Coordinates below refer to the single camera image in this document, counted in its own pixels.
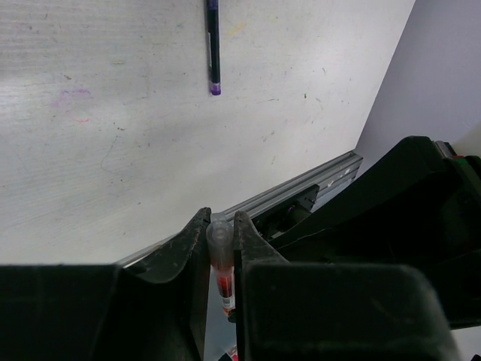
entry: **pen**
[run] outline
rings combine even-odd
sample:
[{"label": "pen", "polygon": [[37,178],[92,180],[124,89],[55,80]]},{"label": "pen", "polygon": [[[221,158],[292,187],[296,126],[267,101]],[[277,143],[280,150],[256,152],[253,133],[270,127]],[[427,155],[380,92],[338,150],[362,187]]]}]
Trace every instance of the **pen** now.
[{"label": "pen", "polygon": [[207,0],[207,30],[210,43],[210,92],[220,95],[219,0]]}]

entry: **stain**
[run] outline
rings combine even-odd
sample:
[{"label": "stain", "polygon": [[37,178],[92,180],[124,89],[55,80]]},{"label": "stain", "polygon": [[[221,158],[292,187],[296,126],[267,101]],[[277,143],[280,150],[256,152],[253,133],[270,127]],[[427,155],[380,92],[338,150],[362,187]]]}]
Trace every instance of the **stain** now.
[{"label": "stain", "polygon": [[119,138],[118,135],[115,136],[115,139],[113,140],[112,142],[112,145],[110,146],[107,154],[105,154],[104,158],[102,158],[102,161],[100,161],[100,168],[103,170],[103,171],[106,171],[108,173],[112,173],[111,171],[108,171],[107,169],[104,168],[104,162],[106,160],[106,158],[110,155],[110,152],[112,151],[113,149],[113,146],[115,145],[115,142],[117,141],[117,139]]},{"label": "stain", "polygon": [[236,36],[239,32],[241,32],[242,30],[244,30],[244,28],[246,27],[246,23],[242,23],[242,24],[239,24],[237,26],[235,26],[233,29],[229,30],[229,32],[227,33],[227,35],[230,37],[230,38],[233,38],[234,36]]},{"label": "stain", "polygon": [[92,94],[87,89],[63,90],[51,105],[54,108],[66,108],[72,102],[86,99],[93,99]]},{"label": "stain", "polygon": [[268,100],[261,100],[260,102],[257,102],[256,104],[261,104],[261,103],[267,103],[267,102],[273,102],[274,100],[279,101],[279,98],[272,98]]}]

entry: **purple mark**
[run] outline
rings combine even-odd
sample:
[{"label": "purple mark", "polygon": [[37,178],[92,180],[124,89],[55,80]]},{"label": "purple mark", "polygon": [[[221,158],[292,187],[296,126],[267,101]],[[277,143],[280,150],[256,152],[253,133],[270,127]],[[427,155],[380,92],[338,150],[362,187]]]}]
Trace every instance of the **purple mark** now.
[{"label": "purple mark", "polygon": [[63,90],[52,103],[54,108],[69,107],[72,102],[93,99],[92,93],[87,89]]}]

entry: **blood sample tube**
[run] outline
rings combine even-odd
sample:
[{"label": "blood sample tube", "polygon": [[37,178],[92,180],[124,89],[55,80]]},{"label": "blood sample tube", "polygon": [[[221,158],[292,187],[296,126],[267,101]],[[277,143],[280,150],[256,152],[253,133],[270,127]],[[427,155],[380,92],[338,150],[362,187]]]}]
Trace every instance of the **blood sample tube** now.
[{"label": "blood sample tube", "polygon": [[225,314],[235,308],[234,297],[234,228],[223,213],[210,215],[207,227],[210,264],[216,272],[217,286]]}]

